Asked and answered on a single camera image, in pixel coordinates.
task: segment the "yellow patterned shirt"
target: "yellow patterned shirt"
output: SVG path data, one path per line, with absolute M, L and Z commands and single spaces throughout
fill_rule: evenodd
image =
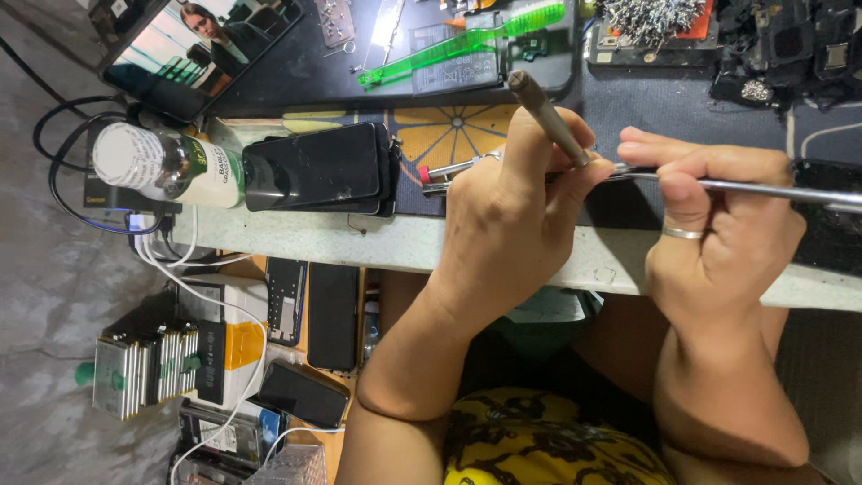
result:
M 501 387 L 455 403 L 445 485 L 675 485 L 659 457 L 610 426 L 578 422 L 578 405 Z

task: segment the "person's right hand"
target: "person's right hand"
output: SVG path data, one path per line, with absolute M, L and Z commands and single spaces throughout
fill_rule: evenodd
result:
M 732 330 L 760 309 L 760 296 L 796 252 L 805 220 L 790 202 L 741 192 L 710 196 L 697 178 L 791 186 L 789 160 L 760 148 L 681 142 L 629 127 L 617 153 L 658 167 L 665 227 L 706 231 L 700 240 L 662 235 L 646 258 L 649 292 L 678 329 Z

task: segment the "person's left hand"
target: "person's left hand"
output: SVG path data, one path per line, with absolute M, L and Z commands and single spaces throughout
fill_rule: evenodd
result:
M 584 120 L 557 112 L 582 147 L 594 143 Z M 425 293 L 477 333 L 529 298 L 569 259 L 584 198 L 615 170 L 590 157 L 587 167 L 563 167 L 559 148 L 519 108 L 503 161 L 485 157 L 449 186 L 443 253 Z M 565 168 L 546 188 L 545 173 Z

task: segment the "pile of screws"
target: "pile of screws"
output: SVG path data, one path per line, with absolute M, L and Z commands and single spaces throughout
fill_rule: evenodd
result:
M 688 32 L 703 13 L 705 0 L 599 0 L 599 12 L 610 26 L 634 44 L 661 47 Z

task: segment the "white countertop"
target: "white countertop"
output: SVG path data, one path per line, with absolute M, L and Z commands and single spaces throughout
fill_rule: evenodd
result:
M 209 134 L 213 142 L 240 152 L 245 144 L 285 131 L 280 120 L 259 120 L 241 127 L 213 122 Z M 304 261 L 425 273 L 440 258 L 443 218 L 351 215 L 350 224 L 366 233 L 348 227 L 346 214 L 199 206 L 197 243 Z M 179 243 L 191 240 L 191 210 L 179 216 L 173 234 Z M 578 226 L 572 257 L 548 284 L 639 294 L 644 257 L 658 237 L 658 231 Z M 775 306 L 862 311 L 862 278 L 790 265 L 762 301 Z

